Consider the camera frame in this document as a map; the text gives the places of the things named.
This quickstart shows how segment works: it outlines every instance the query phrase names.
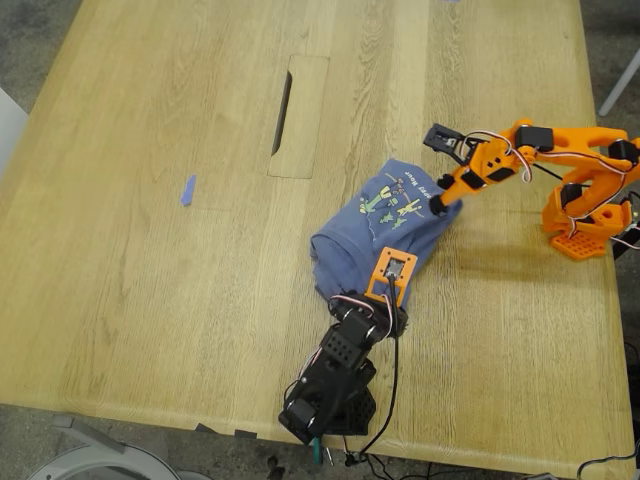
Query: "blue plastic piece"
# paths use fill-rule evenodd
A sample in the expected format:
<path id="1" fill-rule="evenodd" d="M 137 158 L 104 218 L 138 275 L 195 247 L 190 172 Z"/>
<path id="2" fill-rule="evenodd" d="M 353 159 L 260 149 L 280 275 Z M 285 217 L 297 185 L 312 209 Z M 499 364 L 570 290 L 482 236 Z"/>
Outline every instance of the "blue plastic piece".
<path id="1" fill-rule="evenodd" d="M 191 199 L 193 198 L 193 189 L 196 186 L 196 176 L 191 175 L 189 180 L 187 180 L 187 185 L 184 187 L 184 192 L 182 192 L 182 197 L 180 198 L 180 202 L 182 202 L 183 207 L 188 207 L 191 205 Z"/>

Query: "table slot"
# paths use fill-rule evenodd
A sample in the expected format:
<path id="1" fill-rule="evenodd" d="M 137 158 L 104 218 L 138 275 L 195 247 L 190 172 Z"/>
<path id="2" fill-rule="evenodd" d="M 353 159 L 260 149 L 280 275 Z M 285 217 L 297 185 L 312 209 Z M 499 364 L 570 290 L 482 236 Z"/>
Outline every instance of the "table slot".
<path id="1" fill-rule="evenodd" d="M 311 178 L 328 67 L 327 57 L 291 56 L 269 163 L 270 176 Z"/>

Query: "blue t-shirt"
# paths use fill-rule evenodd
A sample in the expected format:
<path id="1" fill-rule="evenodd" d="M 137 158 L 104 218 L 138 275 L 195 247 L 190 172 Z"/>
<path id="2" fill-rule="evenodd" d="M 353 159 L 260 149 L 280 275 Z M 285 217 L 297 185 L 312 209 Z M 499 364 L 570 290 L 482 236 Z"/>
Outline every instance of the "blue t-shirt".
<path id="1" fill-rule="evenodd" d="M 390 159 L 327 224 L 311 237 L 316 289 L 328 299 L 355 290 L 364 293 L 384 247 L 418 257 L 416 270 L 429 258 L 444 229 L 458 215 L 461 202 L 443 217 L 429 210 L 429 199 L 442 193 L 420 167 Z M 406 305 L 409 290 L 404 296 Z"/>

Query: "cartoon graphic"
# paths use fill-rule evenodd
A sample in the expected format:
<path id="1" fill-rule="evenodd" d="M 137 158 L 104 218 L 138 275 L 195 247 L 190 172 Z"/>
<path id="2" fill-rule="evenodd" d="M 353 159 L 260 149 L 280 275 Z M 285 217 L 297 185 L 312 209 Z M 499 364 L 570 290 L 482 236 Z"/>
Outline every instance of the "cartoon graphic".
<path id="1" fill-rule="evenodd" d="M 391 193 L 393 193 L 394 195 L 402 195 L 404 193 L 404 186 L 402 185 L 404 183 L 404 180 L 402 180 L 401 178 L 394 178 L 392 175 L 389 175 L 388 173 L 385 173 L 385 175 L 387 177 L 389 177 L 391 179 L 391 181 L 394 183 L 394 185 L 392 186 L 392 190 Z"/>
<path id="2" fill-rule="evenodd" d="M 391 212 L 387 212 L 380 219 L 380 223 L 387 223 L 387 222 L 390 222 L 391 220 L 393 220 L 393 215 L 391 215 Z"/>
<path id="3" fill-rule="evenodd" d="M 364 198 L 361 198 L 360 201 L 363 202 L 360 204 L 360 213 L 373 213 L 376 211 L 375 207 L 378 203 L 380 203 L 383 199 L 389 198 L 391 196 L 391 189 L 389 187 L 384 187 L 378 195 L 373 197 L 369 202 L 367 202 Z"/>
<path id="4" fill-rule="evenodd" d="M 404 207 L 398 209 L 398 215 L 404 217 L 407 213 L 416 212 L 422 208 L 422 205 L 418 205 L 420 199 L 414 200 L 411 203 L 406 204 Z"/>
<path id="5" fill-rule="evenodd" d="M 393 224 L 393 228 L 391 230 L 395 230 L 396 228 L 398 228 L 400 225 L 402 225 L 404 222 L 406 222 L 407 219 L 406 218 L 399 218 L 397 219 L 394 224 Z"/>
<path id="6" fill-rule="evenodd" d="M 394 195 L 401 195 L 404 193 L 404 186 L 402 185 L 404 183 L 404 180 L 402 180 L 401 178 L 398 178 L 396 181 L 396 184 L 393 186 L 393 190 L 391 190 L 391 193 L 393 193 Z"/>

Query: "gray floor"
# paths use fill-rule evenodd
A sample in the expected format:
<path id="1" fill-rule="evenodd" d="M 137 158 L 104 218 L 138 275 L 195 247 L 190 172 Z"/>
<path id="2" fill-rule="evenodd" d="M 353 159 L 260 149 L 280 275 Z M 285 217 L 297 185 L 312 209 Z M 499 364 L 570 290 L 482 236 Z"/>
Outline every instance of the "gray floor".
<path id="1" fill-rule="evenodd" d="M 583 17 L 596 104 L 600 104 L 640 47 L 637 0 L 583 0 Z M 0 0 L 0 87 L 30 111 L 80 0 Z M 599 124 L 640 135 L 640 74 Z M 640 255 L 625 254 L 616 264 L 623 328 L 628 341 L 640 346 L 638 273 Z M 26 479 L 40 464 L 69 449 L 73 442 L 49 427 L 51 414 L 0 405 L 0 480 Z M 144 446 L 177 469 L 194 470 L 221 479 L 266 478 L 266 462 L 276 455 L 287 469 L 285 478 L 374 478 L 366 465 L 346 469 L 334 452 L 336 466 L 315 466 L 308 448 L 236 439 L 215 434 L 149 427 L 103 419 L 86 419 L 117 440 Z M 426 473 L 426 463 L 389 459 L 389 471 L 400 477 Z M 432 473 L 450 470 L 434 465 Z M 514 475 L 486 470 L 452 473 L 443 478 L 500 480 Z"/>

